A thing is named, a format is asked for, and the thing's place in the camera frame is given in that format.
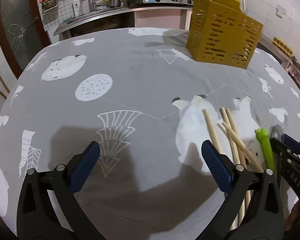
metal spoon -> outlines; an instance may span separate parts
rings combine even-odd
[[[270,128],[270,138],[276,138],[278,141],[284,141],[284,132],[280,125],[276,124]]]

blue gripper pad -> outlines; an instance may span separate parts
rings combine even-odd
[[[99,156],[100,146],[98,143],[94,143],[89,149],[87,149],[86,152],[83,153],[83,157],[80,162],[70,174],[70,183],[68,188],[71,194],[79,192],[82,189]]]
[[[209,140],[202,143],[201,154],[220,190],[229,195],[232,192],[233,180],[229,167],[234,167],[231,160],[220,154]]]

kitchen counter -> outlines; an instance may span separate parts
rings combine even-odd
[[[65,32],[69,31],[72,28],[78,27],[82,24],[95,21],[104,17],[123,14],[123,13],[131,13],[131,12],[133,13],[139,11],[153,11],[153,10],[182,10],[188,15],[188,17],[186,18],[189,19],[189,23],[190,23],[192,7],[182,7],[182,6],[151,6],[151,7],[146,6],[146,7],[135,7],[135,8],[113,7],[113,8],[106,8],[103,10],[81,15],[77,18],[71,19],[68,23],[63,22],[59,25],[59,27],[56,29],[53,35],[56,36],[58,34],[63,34],[64,38],[70,38],[71,35],[69,33],[65,35]]]

metal screw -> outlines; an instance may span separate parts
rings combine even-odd
[[[33,168],[29,169],[29,170],[27,171],[27,173],[28,173],[29,175],[34,174],[34,169],[33,169]]]
[[[244,167],[241,164],[236,165],[237,171],[244,171]]]
[[[64,164],[59,164],[58,166],[57,166],[57,171],[63,171],[64,169],[65,169],[65,165]]]
[[[268,175],[272,175],[272,174],[273,174],[273,171],[272,171],[271,169],[266,169],[266,173],[267,173]]]

stainless steel counter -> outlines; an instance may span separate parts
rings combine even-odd
[[[192,7],[182,7],[182,6],[153,6],[153,7],[137,7],[137,8],[124,8],[124,7],[113,7],[106,8],[103,10],[90,12],[84,15],[81,15],[77,18],[71,19],[68,23],[63,22],[53,33],[54,36],[66,32],[74,27],[77,27],[81,24],[85,24],[90,21],[101,19],[107,16],[112,16],[121,13],[135,12],[135,11],[145,11],[145,10],[158,10],[158,9],[178,9],[178,10],[191,10]]]

